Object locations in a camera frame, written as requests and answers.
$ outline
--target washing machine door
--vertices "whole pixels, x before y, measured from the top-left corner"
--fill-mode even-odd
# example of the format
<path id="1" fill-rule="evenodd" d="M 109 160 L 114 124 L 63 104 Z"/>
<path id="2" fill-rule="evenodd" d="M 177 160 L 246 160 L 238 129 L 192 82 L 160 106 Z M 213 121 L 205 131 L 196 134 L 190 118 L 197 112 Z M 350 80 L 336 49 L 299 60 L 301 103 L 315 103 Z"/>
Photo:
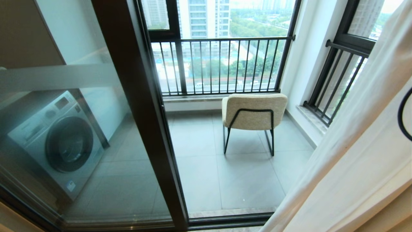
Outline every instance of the washing machine door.
<path id="1" fill-rule="evenodd" d="M 46 156 L 50 165 L 60 172 L 81 168 L 93 148 L 90 125 L 78 117 L 61 118 L 50 127 L 46 140 Z"/>

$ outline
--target washing machine control panel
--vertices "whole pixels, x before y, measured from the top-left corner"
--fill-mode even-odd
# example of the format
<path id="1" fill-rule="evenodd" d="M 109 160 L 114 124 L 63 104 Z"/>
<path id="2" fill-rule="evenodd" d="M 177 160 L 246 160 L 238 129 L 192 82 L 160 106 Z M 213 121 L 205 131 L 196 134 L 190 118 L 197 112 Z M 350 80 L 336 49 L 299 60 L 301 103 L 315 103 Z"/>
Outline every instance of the washing machine control panel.
<path id="1" fill-rule="evenodd" d="M 65 91 L 46 107 L 9 132 L 8 136 L 20 146 L 26 147 L 76 104 L 74 97 L 68 91 Z"/>

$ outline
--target chair backrest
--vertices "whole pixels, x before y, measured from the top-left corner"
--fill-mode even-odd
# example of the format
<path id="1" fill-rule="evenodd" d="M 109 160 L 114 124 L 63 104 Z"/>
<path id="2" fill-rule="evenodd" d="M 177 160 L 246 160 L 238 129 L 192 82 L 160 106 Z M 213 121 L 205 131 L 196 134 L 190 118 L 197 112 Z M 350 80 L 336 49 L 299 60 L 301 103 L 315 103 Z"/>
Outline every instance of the chair backrest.
<path id="1" fill-rule="evenodd" d="M 226 124 L 230 124 L 236 112 L 240 109 L 270 109 L 273 110 L 273 128 L 282 121 L 288 97 L 281 93 L 276 94 L 231 94 L 227 100 Z M 240 111 L 232 128 L 243 130 L 270 130 L 272 123 L 270 112 Z"/>

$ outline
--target washing machine label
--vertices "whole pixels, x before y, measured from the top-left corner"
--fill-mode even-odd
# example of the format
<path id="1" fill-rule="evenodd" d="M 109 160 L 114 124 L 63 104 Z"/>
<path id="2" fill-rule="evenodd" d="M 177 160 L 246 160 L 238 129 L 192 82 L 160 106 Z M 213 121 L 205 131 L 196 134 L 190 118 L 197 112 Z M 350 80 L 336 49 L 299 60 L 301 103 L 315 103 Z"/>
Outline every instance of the washing machine label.
<path id="1" fill-rule="evenodd" d="M 69 182 L 67 182 L 66 184 L 66 188 L 70 191 L 73 192 L 73 190 L 75 189 L 76 184 L 71 180 Z"/>

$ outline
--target black metal chair frame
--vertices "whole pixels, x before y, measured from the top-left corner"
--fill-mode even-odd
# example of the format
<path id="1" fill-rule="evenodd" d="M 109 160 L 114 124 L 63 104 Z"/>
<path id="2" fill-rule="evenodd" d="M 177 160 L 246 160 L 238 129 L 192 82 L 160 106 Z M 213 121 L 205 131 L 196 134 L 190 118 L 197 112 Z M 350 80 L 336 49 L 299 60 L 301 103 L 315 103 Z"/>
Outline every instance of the black metal chair frame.
<path id="1" fill-rule="evenodd" d="M 227 128 L 227 139 L 225 138 L 225 125 L 223 125 L 223 149 L 224 149 L 224 154 L 226 154 L 226 149 L 227 149 L 227 144 L 229 143 L 229 135 L 230 135 L 230 129 L 232 128 L 233 123 L 235 122 L 237 116 L 241 111 L 248 111 L 248 112 L 270 112 L 270 121 L 271 121 L 271 129 L 270 129 L 270 134 L 272 135 L 272 145 L 270 145 L 269 141 L 269 136 L 267 135 L 267 130 L 265 130 L 265 135 L 266 135 L 266 140 L 267 144 L 269 145 L 269 151 L 272 156 L 275 155 L 274 153 L 274 138 L 273 138 L 273 110 L 271 109 L 238 109 L 236 111 L 236 114 L 234 115 L 232 121 L 230 122 L 229 127 Z"/>

